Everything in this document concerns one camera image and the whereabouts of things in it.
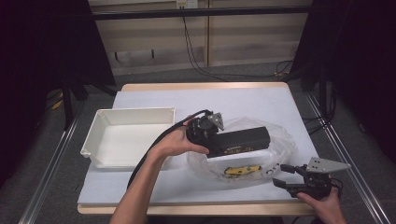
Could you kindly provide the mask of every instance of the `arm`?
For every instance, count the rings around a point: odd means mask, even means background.
[[[332,188],[329,197],[317,201],[305,193],[298,193],[297,197],[305,203],[311,205],[317,213],[320,220],[326,224],[344,224],[347,223],[341,210],[340,200],[338,199],[338,189]]]
[[[164,160],[168,156],[180,155],[187,151],[209,153],[207,148],[197,146],[187,139],[185,127],[174,130],[155,145],[122,197],[110,223],[144,223],[149,199]]]

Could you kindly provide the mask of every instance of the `person's right hand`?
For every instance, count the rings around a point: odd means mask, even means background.
[[[298,193],[297,197],[305,203],[311,205],[317,213],[320,220],[326,224],[343,224],[347,223],[343,211],[341,210],[340,200],[338,199],[338,189],[332,188],[329,197],[320,201],[312,198],[305,193]]]

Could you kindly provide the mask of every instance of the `clear plastic bag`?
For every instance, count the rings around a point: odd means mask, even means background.
[[[189,152],[187,163],[192,172],[200,178],[224,181],[273,177],[280,170],[279,164],[288,163],[292,155],[298,151],[292,136],[283,127],[259,119],[242,117],[224,122],[223,133],[262,126],[267,128],[271,139],[267,149],[212,159],[203,154]]]

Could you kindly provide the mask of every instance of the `white tray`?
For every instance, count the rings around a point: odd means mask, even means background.
[[[175,109],[101,109],[81,155],[98,168],[134,169],[155,139],[175,123]]]

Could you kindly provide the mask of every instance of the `hand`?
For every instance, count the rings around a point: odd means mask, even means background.
[[[186,127],[180,127],[166,135],[152,149],[152,152],[160,153],[161,156],[177,156],[187,151],[208,154],[209,149],[206,147],[193,144],[187,139]]]
[[[313,199],[311,196],[305,193],[298,193],[297,197],[305,203],[311,205],[320,220],[322,220],[324,223],[347,223],[341,210],[337,188],[332,188],[329,197],[324,198],[320,201]]]

